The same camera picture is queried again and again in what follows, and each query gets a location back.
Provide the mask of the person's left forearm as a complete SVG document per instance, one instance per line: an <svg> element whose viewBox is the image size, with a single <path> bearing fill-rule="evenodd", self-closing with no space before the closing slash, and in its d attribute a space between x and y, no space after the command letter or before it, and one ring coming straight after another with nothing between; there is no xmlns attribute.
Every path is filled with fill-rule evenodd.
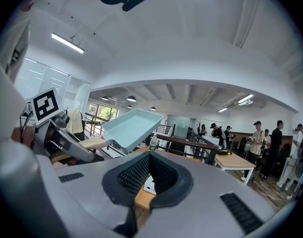
<svg viewBox="0 0 303 238"><path fill-rule="evenodd" d="M34 126L27 126L24 129L24 132L21 132L20 127L14 128L11 139L13 141L22 143L28 147L31 146L32 141L34 140L35 136L35 127Z"/></svg>

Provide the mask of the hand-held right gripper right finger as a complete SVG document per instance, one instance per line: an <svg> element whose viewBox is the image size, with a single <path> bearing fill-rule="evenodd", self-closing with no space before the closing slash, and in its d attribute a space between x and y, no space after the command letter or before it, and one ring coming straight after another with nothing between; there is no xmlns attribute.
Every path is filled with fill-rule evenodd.
<svg viewBox="0 0 303 238"><path fill-rule="evenodd" d="M194 186L177 206L153 209L138 238L241 238L245 235L220 196L235 193L261 220L275 215L267 201L221 169L173 154L162 156L184 166Z"/></svg>

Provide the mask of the black office chair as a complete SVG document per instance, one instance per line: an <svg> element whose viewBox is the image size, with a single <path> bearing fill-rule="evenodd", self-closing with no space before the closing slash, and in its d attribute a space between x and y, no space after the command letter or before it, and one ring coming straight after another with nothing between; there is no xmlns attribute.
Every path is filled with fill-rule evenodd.
<svg viewBox="0 0 303 238"><path fill-rule="evenodd" d="M85 140L85 135L84 135L85 123L83 120L81 120L81 124L79 125L73 125L71 122L69 122L66 129L71 135L74 135L80 141Z"/></svg>

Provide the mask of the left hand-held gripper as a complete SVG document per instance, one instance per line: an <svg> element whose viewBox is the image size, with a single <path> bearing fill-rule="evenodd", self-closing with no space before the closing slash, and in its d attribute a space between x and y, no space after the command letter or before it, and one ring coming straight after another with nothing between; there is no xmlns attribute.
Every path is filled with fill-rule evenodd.
<svg viewBox="0 0 303 238"><path fill-rule="evenodd" d="M80 144L80 140L65 128L69 116L64 111L57 90L51 87L31 99L35 121L31 149L34 154L50 156L57 150L85 162L94 159L94 153Z"/></svg>

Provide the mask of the glass partition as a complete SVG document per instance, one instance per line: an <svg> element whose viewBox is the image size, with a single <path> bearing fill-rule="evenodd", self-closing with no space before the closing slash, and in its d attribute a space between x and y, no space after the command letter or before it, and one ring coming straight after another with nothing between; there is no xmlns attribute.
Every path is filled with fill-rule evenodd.
<svg viewBox="0 0 303 238"><path fill-rule="evenodd" d="M25 58L14 85L25 99L54 87L64 109L80 112L84 110L90 86L87 82L29 58Z"/></svg>

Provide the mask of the light wooden table white legs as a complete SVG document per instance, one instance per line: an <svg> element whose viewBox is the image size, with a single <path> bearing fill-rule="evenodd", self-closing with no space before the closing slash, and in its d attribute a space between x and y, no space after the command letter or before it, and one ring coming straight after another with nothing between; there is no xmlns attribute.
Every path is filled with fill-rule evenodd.
<svg viewBox="0 0 303 238"><path fill-rule="evenodd" d="M244 178L244 185L247 185L249 182L253 171L255 169L255 164L250 163L246 159L233 154L232 155L215 155L214 166L219 166L221 170L237 170L237 171L248 171L247 176Z"/></svg>

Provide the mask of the window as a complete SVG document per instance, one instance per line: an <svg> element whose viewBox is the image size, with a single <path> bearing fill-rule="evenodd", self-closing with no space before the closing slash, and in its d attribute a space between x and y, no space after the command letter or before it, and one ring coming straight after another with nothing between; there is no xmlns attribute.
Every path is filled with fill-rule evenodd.
<svg viewBox="0 0 303 238"><path fill-rule="evenodd" d="M89 103L87 118L96 122L106 122L117 117L118 109Z"/></svg>

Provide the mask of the white stand fan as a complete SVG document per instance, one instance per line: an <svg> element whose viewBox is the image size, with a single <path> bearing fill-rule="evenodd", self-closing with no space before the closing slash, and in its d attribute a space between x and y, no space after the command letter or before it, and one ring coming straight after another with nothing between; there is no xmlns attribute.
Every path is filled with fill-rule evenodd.
<svg viewBox="0 0 303 238"><path fill-rule="evenodd" d="M295 189L293 189L293 193L297 192L297 190L300 189L300 186L303 184L303 162L299 159L288 158L285 171L287 181L284 185L284 190L288 192L292 184L297 181L297 185Z"/></svg>

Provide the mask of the cream cloth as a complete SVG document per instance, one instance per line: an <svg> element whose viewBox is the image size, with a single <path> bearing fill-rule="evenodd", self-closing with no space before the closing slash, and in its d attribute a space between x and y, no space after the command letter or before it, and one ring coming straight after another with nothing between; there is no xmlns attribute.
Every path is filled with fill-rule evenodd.
<svg viewBox="0 0 303 238"><path fill-rule="evenodd" d="M72 134L83 132L82 114L80 111L67 109L67 115L69 116L69 122L66 129Z"/></svg>

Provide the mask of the light blue square pan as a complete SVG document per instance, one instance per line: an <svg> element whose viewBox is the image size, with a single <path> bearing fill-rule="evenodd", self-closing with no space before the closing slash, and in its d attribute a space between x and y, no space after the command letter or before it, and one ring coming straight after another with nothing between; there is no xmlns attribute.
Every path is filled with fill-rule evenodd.
<svg viewBox="0 0 303 238"><path fill-rule="evenodd" d="M104 123L101 136L91 137L80 144L86 149L101 149L115 144L129 153L156 130L162 119L162 115L137 108Z"/></svg>

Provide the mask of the clear plastic water bottle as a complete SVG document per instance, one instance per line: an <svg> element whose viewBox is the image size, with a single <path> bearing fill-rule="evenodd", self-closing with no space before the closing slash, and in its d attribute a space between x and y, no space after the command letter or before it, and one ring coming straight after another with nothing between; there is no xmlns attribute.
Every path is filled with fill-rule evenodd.
<svg viewBox="0 0 303 238"><path fill-rule="evenodd" d="M157 134L154 134L150 140L149 151L154 152L158 148L158 146L159 146L159 139L157 137Z"/></svg>

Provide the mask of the person's white shirt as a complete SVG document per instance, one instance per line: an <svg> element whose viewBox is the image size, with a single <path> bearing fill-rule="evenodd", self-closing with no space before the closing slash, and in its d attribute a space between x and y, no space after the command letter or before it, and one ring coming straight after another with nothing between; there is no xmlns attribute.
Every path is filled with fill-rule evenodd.
<svg viewBox="0 0 303 238"><path fill-rule="evenodd" d="M17 8L0 34L0 69L16 81L29 45L29 11Z"/></svg>

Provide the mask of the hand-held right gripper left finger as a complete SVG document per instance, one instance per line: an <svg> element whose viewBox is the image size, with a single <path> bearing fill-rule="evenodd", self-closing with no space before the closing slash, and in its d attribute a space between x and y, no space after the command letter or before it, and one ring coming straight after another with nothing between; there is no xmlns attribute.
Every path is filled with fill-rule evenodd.
<svg viewBox="0 0 303 238"><path fill-rule="evenodd" d="M37 156L50 201L68 231L112 231L125 223L128 209L112 203L101 180L107 171L133 158L54 168L48 158Z"/></svg>

